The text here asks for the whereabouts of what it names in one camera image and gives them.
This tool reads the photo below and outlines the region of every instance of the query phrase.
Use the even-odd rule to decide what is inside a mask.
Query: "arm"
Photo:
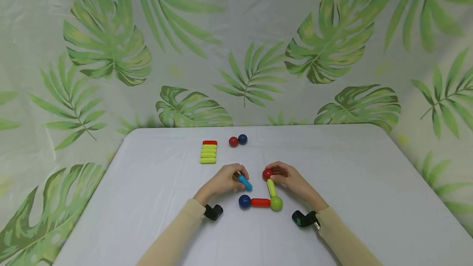
[[[245,189],[236,181],[234,174],[240,172],[249,180],[245,167],[235,163],[223,166],[215,176],[188,200],[181,212],[147,249],[136,266],[173,266],[179,260],[189,239],[202,222],[205,205],[210,198],[234,189]]]
[[[382,266],[382,263],[343,223],[335,210],[328,207],[317,214],[320,236],[344,266]]]
[[[202,222],[205,207],[197,200],[186,202],[181,212],[148,248],[137,266],[175,265],[189,239]]]
[[[343,266],[382,265],[293,166],[277,161],[266,166],[266,169],[273,170],[274,175],[271,179],[275,183],[286,185],[311,205],[320,222],[320,236]]]

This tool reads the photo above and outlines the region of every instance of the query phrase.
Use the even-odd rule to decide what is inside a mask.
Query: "hand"
[[[208,182],[197,191],[194,199],[205,206],[214,195],[222,194],[234,189],[244,190],[245,185],[237,179],[240,172],[247,180],[250,179],[245,167],[239,163],[224,165]]]
[[[290,191],[307,201],[316,213],[328,207],[326,201],[324,201],[320,194],[299,174],[295,167],[277,161],[276,163],[268,164],[265,169],[272,169],[274,175],[271,176],[271,180],[275,183],[286,185]]]

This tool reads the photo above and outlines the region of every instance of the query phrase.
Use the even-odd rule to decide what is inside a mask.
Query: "left hand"
[[[244,190],[245,185],[237,179],[240,172],[247,180],[250,179],[245,167],[239,163],[224,165],[208,182],[197,191],[194,199],[205,206],[214,195],[222,194],[234,189]]]

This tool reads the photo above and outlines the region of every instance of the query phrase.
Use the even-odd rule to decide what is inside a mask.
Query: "beige sleeve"
[[[320,211],[316,216],[320,222],[320,236],[343,266],[383,265],[343,223],[332,207]]]
[[[141,257],[137,266],[174,266],[187,242],[202,222],[205,207],[195,199],[186,202],[181,212]]]

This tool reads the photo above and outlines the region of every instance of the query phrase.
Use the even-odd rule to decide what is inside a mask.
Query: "green ball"
[[[271,209],[273,211],[282,210],[282,199],[277,196],[271,197]]]

